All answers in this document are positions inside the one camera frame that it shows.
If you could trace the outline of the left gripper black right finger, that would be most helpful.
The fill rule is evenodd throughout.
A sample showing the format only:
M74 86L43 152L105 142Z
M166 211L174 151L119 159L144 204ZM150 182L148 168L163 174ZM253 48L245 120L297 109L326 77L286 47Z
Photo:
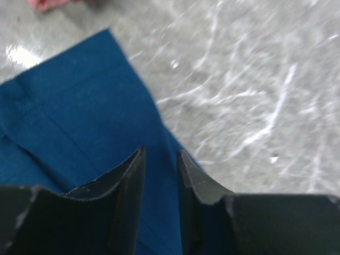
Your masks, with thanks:
M177 152L178 204L183 254L236 254L225 196L231 194L185 150Z

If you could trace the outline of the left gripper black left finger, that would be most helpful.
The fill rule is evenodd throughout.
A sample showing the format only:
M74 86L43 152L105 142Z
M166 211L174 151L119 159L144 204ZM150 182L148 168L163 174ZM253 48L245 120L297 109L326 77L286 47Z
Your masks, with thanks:
M135 254L145 182L146 151L66 194L80 210L61 254Z

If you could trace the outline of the blue t shirt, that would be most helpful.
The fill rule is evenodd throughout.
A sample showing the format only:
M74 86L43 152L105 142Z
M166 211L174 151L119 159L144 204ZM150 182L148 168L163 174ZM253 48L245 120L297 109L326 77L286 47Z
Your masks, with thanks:
M66 194L141 147L135 254L183 254L177 152L185 149L110 32L2 84L1 254L61 254L81 208Z

